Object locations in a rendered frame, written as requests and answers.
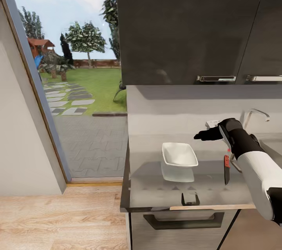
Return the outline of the bowl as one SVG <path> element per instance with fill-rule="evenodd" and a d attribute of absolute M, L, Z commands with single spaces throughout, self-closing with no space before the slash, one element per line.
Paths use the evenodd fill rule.
<path fill-rule="evenodd" d="M 163 157 L 172 167 L 196 167 L 197 157 L 189 144 L 167 142 L 162 144 Z"/>

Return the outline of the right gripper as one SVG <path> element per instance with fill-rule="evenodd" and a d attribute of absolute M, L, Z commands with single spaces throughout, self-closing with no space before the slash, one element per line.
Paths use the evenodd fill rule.
<path fill-rule="evenodd" d="M 206 130 L 206 131 L 200 131 L 198 134 L 196 134 L 194 136 L 194 139 L 195 140 L 201 139 L 202 141 L 223 139 L 223 138 L 217 138 L 213 133 L 213 129 L 214 128 L 211 128 L 211 129 Z"/>

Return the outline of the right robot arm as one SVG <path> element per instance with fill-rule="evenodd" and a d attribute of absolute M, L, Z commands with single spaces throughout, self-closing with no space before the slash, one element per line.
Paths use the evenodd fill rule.
<path fill-rule="evenodd" d="M 282 169 L 265 153 L 255 135 L 247 133 L 235 118 L 207 121 L 206 131 L 195 140 L 223 139 L 241 168 L 259 213 L 282 228 Z"/>

